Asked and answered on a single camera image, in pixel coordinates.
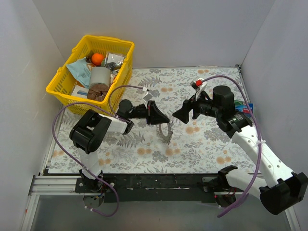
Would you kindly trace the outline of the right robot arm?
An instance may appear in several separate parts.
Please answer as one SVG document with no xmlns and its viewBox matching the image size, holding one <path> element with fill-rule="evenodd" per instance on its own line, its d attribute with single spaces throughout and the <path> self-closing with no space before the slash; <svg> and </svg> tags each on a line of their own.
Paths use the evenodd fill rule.
<svg viewBox="0 0 308 231">
<path fill-rule="evenodd" d="M 277 215 L 302 201 L 308 186 L 304 173 L 295 173 L 285 165 L 267 146 L 258 139 L 257 128 L 242 112 L 235 109 L 234 94 L 227 86 L 216 86 L 213 98 L 199 91 L 183 102 L 173 116 L 183 123 L 199 115 L 214 117 L 218 127 L 233 142 L 238 144 L 256 165 L 261 178 L 241 172 L 236 166 L 226 167 L 218 172 L 218 187 L 229 191 L 233 187 L 243 190 L 243 196 L 252 195 L 272 214 Z"/>
</svg>

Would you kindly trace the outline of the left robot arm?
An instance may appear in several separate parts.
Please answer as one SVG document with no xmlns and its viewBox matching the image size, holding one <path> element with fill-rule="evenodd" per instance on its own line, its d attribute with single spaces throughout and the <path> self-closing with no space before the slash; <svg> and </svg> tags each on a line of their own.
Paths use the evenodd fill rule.
<svg viewBox="0 0 308 231">
<path fill-rule="evenodd" d="M 128 134 L 134 123 L 131 119 L 145 119 L 147 125 L 170 124 L 169 118 L 156 106 L 155 101 L 134 106 L 130 100 L 119 103 L 116 117 L 105 116 L 89 109 L 72 128 L 69 138 L 80 156 L 82 183 L 91 192 L 102 188 L 103 173 L 97 150 L 108 132 Z"/>
</svg>

